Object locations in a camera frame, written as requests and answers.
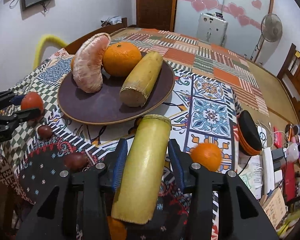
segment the plate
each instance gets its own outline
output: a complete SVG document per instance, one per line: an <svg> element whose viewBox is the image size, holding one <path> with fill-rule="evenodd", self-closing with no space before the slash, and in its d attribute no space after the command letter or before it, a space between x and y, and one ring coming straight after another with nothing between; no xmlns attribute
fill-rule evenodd
<svg viewBox="0 0 300 240"><path fill-rule="evenodd" d="M163 103L172 92L175 82L172 68L163 61L146 104L143 107L129 107L119 99L125 78L110 77L104 70L102 76L101 90L90 94L77 87L70 72L60 84L58 91L61 111L69 118L85 124L108 125L125 122L144 115Z"/></svg>

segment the green sugarcane segment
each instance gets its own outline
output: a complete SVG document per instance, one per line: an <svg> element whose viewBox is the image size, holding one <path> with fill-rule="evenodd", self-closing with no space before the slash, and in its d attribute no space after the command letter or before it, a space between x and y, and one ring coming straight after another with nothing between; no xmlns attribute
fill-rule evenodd
<svg viewBox="0 0 300 240"><path fill-rule="evenodd" d="M120 100L127 106L143 106L154 87L162 67L163 58L156 52L148 52L134 67L120 90Z"/></svg>
<svg viewBox="0 0 300 240"><path fill-rule="evenodd" d="M146 224L156 208L171 120L157 114L140 122L124 167L121 185L114 195L111 216Z"/></svg>

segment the tomato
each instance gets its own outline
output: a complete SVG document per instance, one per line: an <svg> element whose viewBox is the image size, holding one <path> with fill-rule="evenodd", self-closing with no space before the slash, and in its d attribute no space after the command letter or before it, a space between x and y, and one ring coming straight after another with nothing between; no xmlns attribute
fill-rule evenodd
<svg viewBox="0 0 300 240"><path fill-rule="evenodd" d="M29 108L39 108L41 110L41 114L43 113L43 101L37 92L30 91L21 101L21 110Z"/></svg>

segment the yellow tube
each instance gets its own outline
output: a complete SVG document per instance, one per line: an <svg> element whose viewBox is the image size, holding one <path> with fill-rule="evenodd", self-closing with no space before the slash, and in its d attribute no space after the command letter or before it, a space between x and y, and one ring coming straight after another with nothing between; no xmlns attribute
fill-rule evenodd
<svg viewBox="0 0 300 240"><path fill-rule="evenodd" d="M170 131L171 120L162 115L149 114L140 122L114 195L113 218L141 225L152 218Z"/></svg>
<svg viewBox="0 0 300 240"><path fill-rule="evenodd" d="M42 57L42 48L43 45L47 42L53 42L58 44L61 48L64 48L67 46L67 44L60 38L58 38L57 36L54 36L52 34L45 34L41 37L36 50L35 50L35 56L34 56L34 63L33 63L33 69L35 69L37 66L40 65L40 59Z"/></svg>

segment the fan head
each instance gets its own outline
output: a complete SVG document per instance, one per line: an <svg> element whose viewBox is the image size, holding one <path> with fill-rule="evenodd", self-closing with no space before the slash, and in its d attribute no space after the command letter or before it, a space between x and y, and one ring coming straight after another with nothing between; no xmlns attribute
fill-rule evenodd
<svg viewBox="0 0 300 240"><path fill-rule="evenodd" d="M266 41L275 42L282 36L281 20L276 14L269 13L263 17L261 33Z"/></svg>

